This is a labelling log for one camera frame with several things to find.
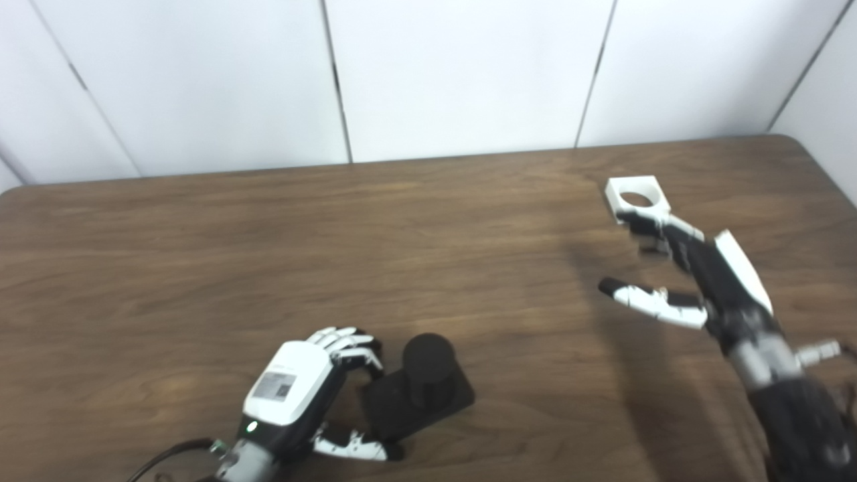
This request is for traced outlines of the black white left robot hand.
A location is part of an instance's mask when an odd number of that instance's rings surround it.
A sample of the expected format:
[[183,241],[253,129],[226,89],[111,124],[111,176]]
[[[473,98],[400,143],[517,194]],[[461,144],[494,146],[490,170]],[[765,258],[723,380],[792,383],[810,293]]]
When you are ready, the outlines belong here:
[[238,442],[276,463],[310,453],[344,459],[401,461],[404,449],[325,420],[352,370],[384,375],[382,342],[358,327],[324,327],[284,342],[244,399]]

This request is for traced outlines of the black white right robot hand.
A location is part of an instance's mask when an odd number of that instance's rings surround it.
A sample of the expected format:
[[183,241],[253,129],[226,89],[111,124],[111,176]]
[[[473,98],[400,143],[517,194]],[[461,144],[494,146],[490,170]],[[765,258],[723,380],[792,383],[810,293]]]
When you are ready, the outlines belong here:
[[742,341],[783,334],[769,302],[750,290],[722,243],[670,214],[625,210],[616,217],[633,237],[651,241],[643,252],[667,256],[694,279],[699,293],[674,293],[611,277],[598,284],[601,293],[656,321],[707,330],[724,355]]

